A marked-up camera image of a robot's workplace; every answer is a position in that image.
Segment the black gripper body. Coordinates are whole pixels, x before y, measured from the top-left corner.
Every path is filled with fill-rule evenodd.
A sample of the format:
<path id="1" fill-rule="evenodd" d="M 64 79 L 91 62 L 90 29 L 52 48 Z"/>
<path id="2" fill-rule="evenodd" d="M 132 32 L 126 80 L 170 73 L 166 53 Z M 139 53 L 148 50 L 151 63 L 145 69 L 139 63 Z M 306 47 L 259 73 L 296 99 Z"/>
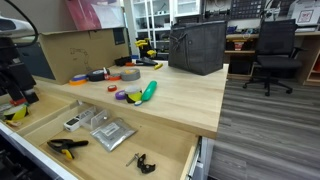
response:
<path id="1" fill-rule="evenodd" d="M 0 83 L 7 93 L 9 88 L 16 88 L 24 97 L 23 91 L 33 89 L 35 81 L 23 62 L 11 38 L 0 38 Z"/>

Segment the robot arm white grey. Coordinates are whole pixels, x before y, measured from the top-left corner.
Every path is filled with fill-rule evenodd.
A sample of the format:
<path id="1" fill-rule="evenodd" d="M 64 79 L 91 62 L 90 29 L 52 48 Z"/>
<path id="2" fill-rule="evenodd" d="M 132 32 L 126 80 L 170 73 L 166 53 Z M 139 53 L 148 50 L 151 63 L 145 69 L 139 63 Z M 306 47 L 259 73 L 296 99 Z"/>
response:
<path id="1" fill-rule="evenodd" d="M 11 0 L 11 5 L 24 21 L 0 16 L 0 86 L 1 94 L 9 94 L 16 104 L 35 103 L 39 100 L 34 91 L 36 85 L 23 62 L 19 62 L 19 48 L 34 45 L 38 30 L 33 22 Z"/>

